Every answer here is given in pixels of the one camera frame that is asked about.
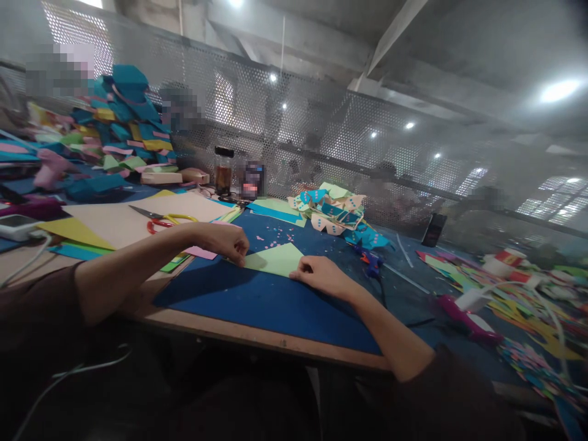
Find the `bottle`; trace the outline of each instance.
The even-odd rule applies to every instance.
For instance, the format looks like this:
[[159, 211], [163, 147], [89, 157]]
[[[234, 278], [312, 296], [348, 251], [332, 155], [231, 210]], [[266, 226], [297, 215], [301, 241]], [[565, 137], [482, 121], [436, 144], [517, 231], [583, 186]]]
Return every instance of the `bottle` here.
[[231, 194], [231, 182], [233, 181], [233, 158], [235, 151], [226, 147], [216, 146], [216, 174], [214, 185], [218, 196], [229, 196]]

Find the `white cable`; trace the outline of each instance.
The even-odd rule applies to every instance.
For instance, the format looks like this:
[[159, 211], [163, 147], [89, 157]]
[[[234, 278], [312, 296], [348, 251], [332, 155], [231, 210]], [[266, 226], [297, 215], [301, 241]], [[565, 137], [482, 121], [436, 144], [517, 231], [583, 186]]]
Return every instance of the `white cable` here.
[[15, 276], [19, 275], [26, 268], [28, 268], [29, 266], [31, 266], [41, 256], [41, 254], [43, 254], [43, 251], [45, 251], [47, 249], [47, 247], [51, 243], [51, 235], [49, 233], [45, 232], [45, 231], [41, 231], [40, 234], [45, 238], [45, 242], [43, 243], [43, 246], [41, 248], [39, 248], [39, 250], [37, 251], [37, 253], [35, 254], [35, 256], [33, 256], [32, 259], [30, 259], [27, 263], [25, 263], [19, 269], [17, 269], [16, 271], [14, 271], [10, 276], [8, 276], [7, 278], [5, 278], [4, 281], [2, 282], [2, 284], [0, 285], [0, 289], [6, 288], [8, 286], [8, 283]]
[[570, 372], [568, 371], [568, 361], [565, 359], [565, 355], [564, 355], [564, 351], [565, 351], [565, 334], [564, 334], [564, 329], [562, 328], [562, 324], [559, 321], [559, 319], [557, 318], [557, 316], [553, 313], [553, 311], [549, 307], [549, 304], [547, 303], [547, 301], [534, 288], [531, 288], [531, 287], [527, 286], [523, 282], [510, 282], [510, 281], [508, 281], [508, 282], [500, 282], [500, 283], [497, 283], [496, 285], [491, 285], [489, 287], [484, 288], [482, 290], [481, 294], [484, 295], [486, 292], [494, 290], [494, 288], [496, 288], [497, 286], [500, 286], [500, 285], [508, 285], [508, 284], [510, 284], [510, 285], [522, 285], [523, 287], [525, 287], [526, 289], [528, 289], [529, 292], [532, 292], [533, 295], [537, 299], [539, 299], [539, 302], [543, 305], [543, 307], [545, 308], [545, 310], [547, 311], [547, 313], [551, 317], [551, 320], [553, 321], [553, 323], [556, 326], [557, 335], [559, 337], [559, 352], [560, 352], [560, 354], [559, 354], [560, 355], [559, 361], [560, 361], [560, 364], [561, 364], [562, 373], [564, 374], [564, 376], [566, 376], [566, 378], [568, 379], [568, 381], [571, 384], [572, 381], [571, 381], [571, 377], [570, 377]]
[[18, 439], [22, 436], [23, 432], [25, 431], [25, 428], [26, 428], [27, 424], [29, 423], [29, 420], [32, 417], [33, 412], [35, 412], [35, 409], [37, 408], [37, 406], [39, 405], [39, 403], [41, 402], [41, 400], [45, 397], [45, 395], [47, 395], [51, 389], [53, 389], [55, 386], [57, 386], [57, 384], [59, 384], [60, 382], [62, 382], [63, 380], [65, 380], [69, 375], [73, 374], [76, 369], [78, 369], [78, 368], [80, 368], [82, 366], [83, 366], [83, 364], [79, 364], [78, 366], [76, 366], [75, 368], [73, 368], [71, 371], [66, 372], [65, 375], [63, 375], [61, 378], [55, 380], [53, 383], [51, 383], [47, 387], [47, 389], [45, 389], [44, 391], [41, 392], [41, 395], [39, 395], [39, 397], [37, 398], [37, 400], [35, 401], [35, 403], [32, 405], [32, 407], [29, 410], [29, 412], [26, 414], [26, 417], [24, 418], [22, 424], [20, 424], [20, 427], [18, 428], [17, 433], [12, 437], [12, 441], [18, 441]]
[[72, 371], [69, 371], [69, 372], [60, 372], [59, 374], [54, 374], [51, 378], [57, 379], [57, 378], [62, 378], [64, 376], [66, 376], [66, 375], [79, 374], [81, 372], [93, 371], [95, 369], [102, 369], [102, 368], [107, 368], [109, 366], [114, 366], [116, 363], [120, 363], [122, 360], [124, 360], [125, 358], [127, 358], [130, 355], [130, 353], [133, 352], [133, 350], [126, 343], [122, 343], [122, 344], [118, 345], [118, 348], [119, 349], [124, 348], [124, 347], [129, 348], [129, 350], [121, 358], [117, 358], [116, 360], [109, 361], [107, 363], [92, 364], [91, 366], [80, 367], [79, 369], [76, 369], [73, 372]]
[[125, 355], [123, 355], [121, 358], [118, 358], [117, 360], [109, 361], [107, 363], [102, 363], [102, 364], [93, 364], [92, 366], [86, 366], [86, 367], [83, 367], [84, 364], [81, 363], [81, 364], [78, 364], [78, 366], [73, 368], [71, 371], [61, 372], [59, 374], [53, 375], [51, 378], [54, 378], [56, 380], [53, 383], [51, 383], [47, 387], [47, 389], [42, 391], [41, 395], [39, 395], [39, 397], [35, 400], [35, 403], [32, 405], [31, 409], [26, 414], [26, 417], [24, 418], [23, 422], [20, 424], [20, 427], [18, 428], [17, 433], [12, 438], [12, 441], [18, 441], [18, 439], [22, 436], [23, 432], [25, 431], [25, 429], [29, 423], [29, 420], [32, 417], [32, 414], [35, 412], [35, 409], [37, 408], [37, 406], [39, 405], [41, 400], [45, 397], [45, 395], [47, 395], [47, 393], [49, 393], [49, 391], [51, 389], [53, 389], [55, 386], [57, 386], [57, 384], [59, 384], [59, 382], [62, 382], [63, 380], [68, 378], [70, 375], [79, 374], [81, 372], [86, 372], [86, 371], [93, 371], [94, 369], [105, 368], [107, 366], [112, 366], [116, 363], [120, 363], [122, 360], [127, 358], [131, 352], [133, 352], [132, 348], [126, 343], [123, 343], [123, 344], [119, 345], [118, 347], [119, 347], [119, 349], [123, 348], [123, 347], [127, 347], [127, 348], [129, 348], [129, 350], [127, 351], [127, 353]]

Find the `pink glue gun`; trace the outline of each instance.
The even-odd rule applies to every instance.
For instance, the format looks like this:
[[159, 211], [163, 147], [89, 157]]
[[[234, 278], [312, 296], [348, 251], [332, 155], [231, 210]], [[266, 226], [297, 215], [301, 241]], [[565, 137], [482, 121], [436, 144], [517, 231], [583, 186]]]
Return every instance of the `pink glue gun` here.
[[37, 157], [43, 165], [32, 182], [35, 187], [40, 187], [45, 190], [55, 190], [55, 184], [62, 173], [80, 172], [74, 164], [52, 150], [39, 149]]

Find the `cardboard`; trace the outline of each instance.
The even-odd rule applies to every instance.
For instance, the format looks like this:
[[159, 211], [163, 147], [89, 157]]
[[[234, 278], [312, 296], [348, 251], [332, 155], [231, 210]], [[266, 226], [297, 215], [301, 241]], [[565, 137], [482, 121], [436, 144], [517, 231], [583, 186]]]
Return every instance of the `cardboard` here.
[[90, 230], [119, 249], [149, 237], [149, 219], [132, 208], [133, 205], [158, 214], [185, 214], [200, 222], [210, 222], [231, 211], [231, 208], [212, 202], [194, 193], [168, 197], [147, 198], [119, 204], [65, 206], [67, 213], [77, 217]]

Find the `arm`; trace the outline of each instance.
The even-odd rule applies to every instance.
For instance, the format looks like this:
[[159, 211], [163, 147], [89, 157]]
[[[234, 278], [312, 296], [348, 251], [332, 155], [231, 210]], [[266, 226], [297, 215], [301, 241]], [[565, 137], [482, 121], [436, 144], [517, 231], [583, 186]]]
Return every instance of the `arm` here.
[[398, 379], [390, 401], [406, 437], [524, 438], [516, 415], [489, 381], [446, 347], [433, 351], [329, 259], [305, 256], [290, 277], [348, 302], [361, 317]]
[[82, 263], [75, 272], [81, 311], [88, 325], [112, 314], [126, 296], [193, 245], [244, 265], [249, 241], [243, 229], [203, 222], [166, 228], [114, 253]]

